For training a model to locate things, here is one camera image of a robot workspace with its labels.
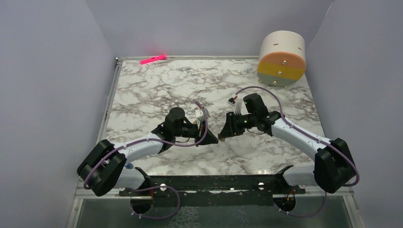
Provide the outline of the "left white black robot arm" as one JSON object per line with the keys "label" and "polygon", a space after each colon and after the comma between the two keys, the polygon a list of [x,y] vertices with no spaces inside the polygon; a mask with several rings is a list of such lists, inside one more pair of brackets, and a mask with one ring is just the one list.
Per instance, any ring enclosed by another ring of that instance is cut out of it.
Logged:
{"label": "left white black robot arm", "polygon": [[178,137],[194,139],[193,146],[217,144],[218,138],[210,131],[208,111],[195,111],[196,123],[191,123],[182,108],[170,109],[165,120],[144,137],[115,145],[108,140],[99,141],[77,169],[84,181],[83,187],[96,196],[111,189],[129,188],[138,195],[149,190],[149,181],[139,168],[128,168],[133,161],[160,154],[172,146],[182,147]]}

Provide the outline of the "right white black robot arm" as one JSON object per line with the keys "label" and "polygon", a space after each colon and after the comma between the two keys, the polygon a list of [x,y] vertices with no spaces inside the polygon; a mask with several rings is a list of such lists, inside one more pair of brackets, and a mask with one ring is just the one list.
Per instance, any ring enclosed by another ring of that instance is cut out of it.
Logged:
{"label": "right white black robot arm", "polygon": [[269,136],[282,139],[296,147],[314,161],[313,165],[289,166],[277,173],[274,187],[286,193],[294,186],[319,186],[327,193],[335,193],[355,175],[353,159],[347,143],[337,138],[318,137],[282,118],[280,112],[269,112],[261,96],[253,93],[235,102],[234,107],[245,104],[248,114],[238,110],[226,114],[226,122],[218,134],[220,140],[242,135],[247,129],[257,128]]}

